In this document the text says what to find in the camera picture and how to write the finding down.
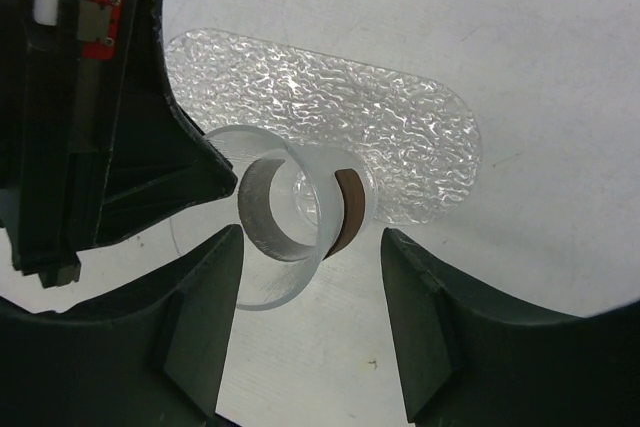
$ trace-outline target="textured plastic sheet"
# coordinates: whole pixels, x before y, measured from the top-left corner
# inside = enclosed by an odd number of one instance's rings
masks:
[[[171,41],[166,61],[178,102],[205,132],[247,124],[358,154],[383,222],[439,217],[475,181],[475,119],[436,81],[211,29]]]

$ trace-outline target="black plastic housing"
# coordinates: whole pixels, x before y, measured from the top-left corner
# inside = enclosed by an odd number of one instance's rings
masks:
[[[382,272],[417,427],[640,426],[640,301],[586,319],[553,312],[392,230]]]
[[[60,0],[58,25],[46,27],[32,0],[0,0],[0,219],[14,267],[45,287],[77,280],[77,252],[236,185],[173,97],[162,0],[121,0],[108,60],[83,54],[86,1]]]

